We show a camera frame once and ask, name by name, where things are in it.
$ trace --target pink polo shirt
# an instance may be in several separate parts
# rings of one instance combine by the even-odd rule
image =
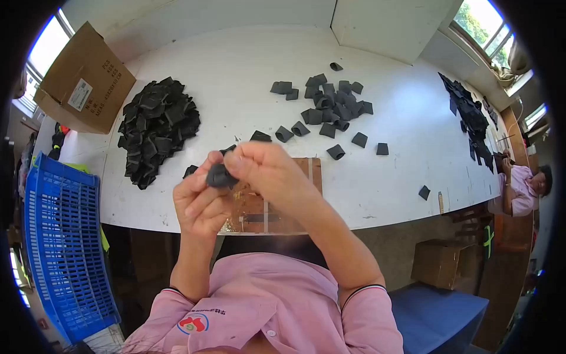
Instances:
[[[499,188],[501,194],[505,188],[507,177],[505,173],[499,173]],[[516,197],[511,201],[513,216],[525,216],[532,210],[538,208],[538,196],[527,183],[527,178],[532,178],[533,172],[527,166],[513,166],[511,169],[511,189],[515,191]],[[502,197],[499,196],[487,203],[487,210],[493,214],[505,214],[503,212]]]
[[[124,352],[194,353],[220,346],[241,349],[259,331],[281,354],[403,353],[391,300],[373,286],[340,310],[330,271],[271,253],[218,260],[210,295],[196,305],[165,289]]]

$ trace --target logo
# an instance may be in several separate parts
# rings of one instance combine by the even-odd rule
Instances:
[[[180,320],[177,327],[185,334],[207,331],[208,317],[201,313],[191,313],[189,317]]]

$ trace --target cardboard box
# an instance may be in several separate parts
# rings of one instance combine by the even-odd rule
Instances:
[[[108,134],[135,81],[86,22],[59,53],[33,100],[70,129]]]
[[[454,290],[475,274],[476,246],[456,240],[428,240],[415,245],[411,278]]]

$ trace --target hand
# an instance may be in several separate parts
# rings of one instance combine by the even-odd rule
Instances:
[[[509,178],[511,176],[511,169],[513,168],[513,165],[511,164],[511,159],[508,157],[503,159],[502,167],[503,167],[503,172]]]
[[[281,212],[297,219],[316,213],[314,203],[322,195],[299,165],[277,144],[241,143],[224,157],[230,174],[251,188]]]
[[[216,237],[230,216],[232,198],[228,188],[212,188],[206,184],[208,170],[222,162],[220,151],[211,151],[207,160],[173,189],[173,203],[181,234]]]

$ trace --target blue plastic crate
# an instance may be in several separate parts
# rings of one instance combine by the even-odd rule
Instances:
[[[69,343],[120,316],[100,241],[99,179],[41,153],[25,187],[25,237],[45,313]]]

